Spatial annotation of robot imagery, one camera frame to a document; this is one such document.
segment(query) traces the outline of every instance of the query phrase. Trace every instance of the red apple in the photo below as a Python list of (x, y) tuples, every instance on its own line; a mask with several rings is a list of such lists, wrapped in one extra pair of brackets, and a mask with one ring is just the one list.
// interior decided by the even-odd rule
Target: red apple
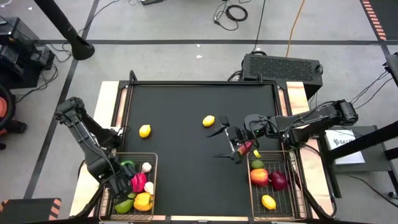
[(250, 172), (252, 184), (266, 186), (268, 184), (268, 172), (265, 169), (254, 169)]

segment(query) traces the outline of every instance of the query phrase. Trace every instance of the black tabletop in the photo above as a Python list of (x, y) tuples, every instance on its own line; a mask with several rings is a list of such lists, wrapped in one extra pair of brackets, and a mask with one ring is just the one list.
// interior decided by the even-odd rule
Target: black tabletop
[[(272, 85), (134, 86), (124, 151), (158, 155), (156, 215), (251, 216), (246, 161), (212, 158), (231, 149), (224, 134), (206, 136), (220, 115), (239, 127), (249, 114), (275, 116), (274, 93)], [(216, 117), (208, 129), (207, 115)], [(147, 139), (139, 137), (143, 124), (152, 128)], [(262, 151), (280, 149), (274, 139), (260, 143)]]

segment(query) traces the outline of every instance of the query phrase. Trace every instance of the white paper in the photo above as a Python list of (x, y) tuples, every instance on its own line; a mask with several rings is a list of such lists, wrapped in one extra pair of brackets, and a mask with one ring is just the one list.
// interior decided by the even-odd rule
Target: white paper
[[(351, 130), (326, 130), (326, 140), (328, 142), (329, 150), (333, 150), (339, 146), (355, 140), (355, 136)], [(341, 157), (335, 160), (336, 165), (360, 163), (365, 163), (361, 152), (355, 152), (351, 155)]]

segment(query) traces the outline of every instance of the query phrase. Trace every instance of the wire basket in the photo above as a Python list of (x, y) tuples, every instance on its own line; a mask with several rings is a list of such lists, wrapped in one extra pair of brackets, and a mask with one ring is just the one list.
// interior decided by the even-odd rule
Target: wire basket
[[(303, 192), (301, 186), (297, 186), (294, 181), (294, 171), (299, 172), (294, 152), (259, 151), (259, 154), (261, 155), (260, 158), (257, 158), (253, 153), (249, 153), (247, 156), (251, 208), (254, 219), (257, 221), (305, 219), (307, 212)], [(282, 190), (274, 190), (271, 183), (264, 187), (252, 184), (250, 171), (252, 171), (251, 162), (254, 160), (262, 161), (268, 174), (277, 170), (283, 173), (287, 178), (287, 187)], [(275, 210), (268, 210), (262, 205), (261, 198), (263, 195), (269, 195), (275, 200)]]
[(146, 153), (146, 152), (119, 152), (116, 153), (119, 160), (134, 161), (134, 165), (137, 171), (141, 171), (142, 164), (149, 162), (152, 166), (150, 172), (146, 173), (147, 181), (154, 183), (154, 201), (152, 209), (146, 212), (136, 210), (134, 207), (130, 209), (128, 213), (119, 214), (114, 209), (114, 200), (109, 194), (108, 189), (104, 189), (103, 196), (101, 199), (101, 206), (99, 208), (99, 218), (101, 221), (116, 221), (116, 222), (150, 222), (154, 216), (155, 208), (155, 189), (156, 189), (156, 170), (157, 170), (157, 154)]

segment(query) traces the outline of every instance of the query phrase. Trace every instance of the yellow bell pepper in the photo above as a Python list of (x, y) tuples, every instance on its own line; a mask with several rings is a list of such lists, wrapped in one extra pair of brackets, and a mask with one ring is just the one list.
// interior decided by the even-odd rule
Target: yellow bell pepper
[(154, 206), (154, 196), (148, 192), (137, 194), (134, 200), (134, 208), (139, 211), (149, 211)]

